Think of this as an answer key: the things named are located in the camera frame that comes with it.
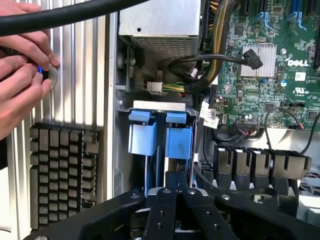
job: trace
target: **aluminum heatsink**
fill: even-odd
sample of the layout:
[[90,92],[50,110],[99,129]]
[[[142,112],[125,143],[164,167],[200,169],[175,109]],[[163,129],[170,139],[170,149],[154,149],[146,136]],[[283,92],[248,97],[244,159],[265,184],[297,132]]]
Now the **aluminum heatsink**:
[[252,70],[251,67],[241,66],[241,77],[261,77],[272,78],[275,75],[277,45],[274,44],[246,44],[243,46],[242,54],[249,49],[252,49],[263,62],[263,66],[257,70]]

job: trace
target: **finned aluminum panel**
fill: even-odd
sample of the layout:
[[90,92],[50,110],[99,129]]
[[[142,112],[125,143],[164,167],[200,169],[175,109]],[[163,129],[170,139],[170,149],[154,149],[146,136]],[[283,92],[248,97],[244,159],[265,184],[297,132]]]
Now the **finned aluminum panel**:
[[[39,4],[45,10],[85,1],[17,2]],[[17,240],[23,239],[31,230],[30,127],[36,122],[45,122],[99,129],[105,121],[106,17],[52,29],[51,46],[61,61],[55,88],[7,139],[11,235]]]

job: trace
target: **motherboard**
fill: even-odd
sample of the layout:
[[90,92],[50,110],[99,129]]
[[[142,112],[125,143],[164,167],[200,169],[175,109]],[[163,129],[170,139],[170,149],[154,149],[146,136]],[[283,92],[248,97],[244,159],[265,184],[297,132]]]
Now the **motherboard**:
[[[252,70],[223,63],[214,100],[220,123],[259,129],[269,111],[286,107],[305,130],[311,129],[320,112],[319,3],[241,1],[231,16],[226,51],[238,57],[253,49],[263,67]],[[292,117],[279,111],[270,114],[268,126],[301,129]]]

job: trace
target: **green circuit board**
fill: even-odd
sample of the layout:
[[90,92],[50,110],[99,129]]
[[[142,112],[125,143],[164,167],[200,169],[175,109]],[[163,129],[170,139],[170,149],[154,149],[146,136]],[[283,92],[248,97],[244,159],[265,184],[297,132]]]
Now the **green circuit board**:
[[[303,16],[303,27],[288,22],[290,0],[269,0],[269,25],[256,20],[257,10],[242,16],[240,6],[230,20],[227,54],[239,57],[247,44],[276,45],[274,76],[242,76],[241,66],[224,62],[218,75],[216,114],[222,124],[233,126],[237,121],[256,122],[264,127],[267,112],[285,106],[310,130],[320,112],[320,69],[313,69],[319,29],[315,16]],[[290,129],[295,121],[283,112],[269,116],[272,128]]]

